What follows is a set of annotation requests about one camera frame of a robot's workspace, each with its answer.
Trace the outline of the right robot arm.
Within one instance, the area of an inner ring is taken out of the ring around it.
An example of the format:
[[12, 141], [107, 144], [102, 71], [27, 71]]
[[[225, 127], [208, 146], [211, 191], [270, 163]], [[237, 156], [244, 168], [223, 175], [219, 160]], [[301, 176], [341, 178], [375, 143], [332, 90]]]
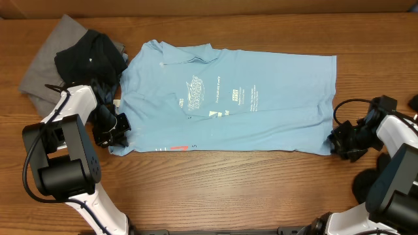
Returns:
[[356, 125], [339, 123], [328, 139], [344, 160], [355, 162], [369, 148], [386, 148], [389, 160], [378, 165], [379, 176], [365, 202], [344, 212], [328, 212], [300, 234], [417, 233], [417, 121], [397, 112], [397, 101], [388, 96], [376, 97], [369, 105]]

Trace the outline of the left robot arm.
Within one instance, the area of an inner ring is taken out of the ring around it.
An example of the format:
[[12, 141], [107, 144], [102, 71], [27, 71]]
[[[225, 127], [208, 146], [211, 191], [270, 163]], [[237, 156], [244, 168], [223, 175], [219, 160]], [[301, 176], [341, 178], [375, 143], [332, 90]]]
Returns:
[[22, 170], [26, 193], [44, 204], [75, 209], [96, 234], [134, 234], [130, 219], [119, 211], [101, 185], [101, 166], [85, 129], [97, 107], [90, 86], [47, 85], [61, 98], [41, 122], [22, 131], [27, 155]]

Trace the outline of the light blue printed t-shirt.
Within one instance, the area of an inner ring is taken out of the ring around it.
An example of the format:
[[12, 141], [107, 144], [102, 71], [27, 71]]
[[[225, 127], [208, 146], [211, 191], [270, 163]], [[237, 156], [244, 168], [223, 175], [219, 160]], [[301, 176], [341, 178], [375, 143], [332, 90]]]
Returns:
[[175, 47], [151, 40], [123, 72], [132, 151], [301, 151], [329, 155], [336, 56]]

